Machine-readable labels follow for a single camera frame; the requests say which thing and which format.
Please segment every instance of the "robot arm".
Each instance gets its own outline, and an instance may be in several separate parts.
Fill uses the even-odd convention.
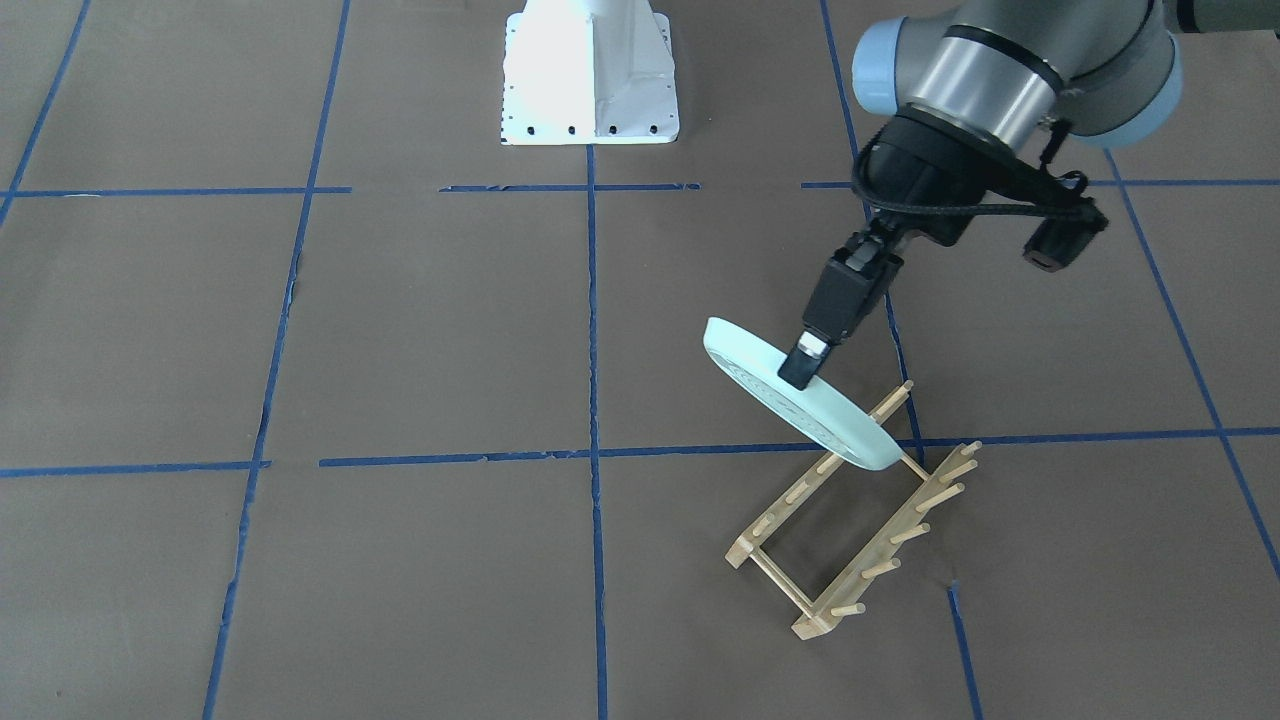
[[[1174,29],[1197,5],[1212,29],[1280,23],[1280,4],[1266,0],[1238,0],[1234,13],[1224,0],[1165,1]],[[876,307],[914,237],[950,247],[977,215],[1036,217],[1024,258],[1047,272],[1069,265],[1107,219],[1083,195],[1088,178],[1055,177],[1048,163],[1069,133],[1103,147],[1149,135],[1178,104],[1181,65],[1155,0],[969,0],[873,26],[854,87],[864,108],[893,117],[854,167],[854,192],[873,214],[827,260],[778,370],[797,389]],[[1018,152],[1037,126],[1052,136],[1033,168]],[[988,192],[1018,202],[979,204]]]

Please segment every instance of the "light blue joint cap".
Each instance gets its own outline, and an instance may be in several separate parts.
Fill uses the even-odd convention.
[[[867,28],[858,50],[854,50],[854,95],[868,113],[892,115],[897,113],[897,33],[902,20],[881,20]]]
[[[1094,147],[1123,147],[1138,142],[1165,124],[1183,97],[1181,50],[1178,47],[1176,37],[1170,35],[1169,40],[1174,44],[1174,67],[1169,70],[1165,85],[1160,87],[1160,92],[1151,99],[1151,102],[1115,129],[1098,135],[1073,135],[1071,137]]]

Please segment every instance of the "light blue plate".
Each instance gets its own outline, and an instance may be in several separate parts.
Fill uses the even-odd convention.
[[[870,415],[822,378],[803,391],[787,384],[778,377],[786,355],[733,323],[708,319],[703,347],[765,407],[849,462],[883,470],[902,456],[902,448]]]

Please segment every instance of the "gray floor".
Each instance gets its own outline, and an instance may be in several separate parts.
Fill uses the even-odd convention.
[[[1076,266],[979,220],[835,357],[988,445],[867,615],[724,562],[817,454],[701,325],[794,338],[882,122],[833,70],[940,6],[829,4],[657,3],[681,140],[588,151],[498,143],[516,0],[5,3],[0,717],[1280,716],[1271,33],[1064,151]],[[911,488],[771,552],[815,592]]]

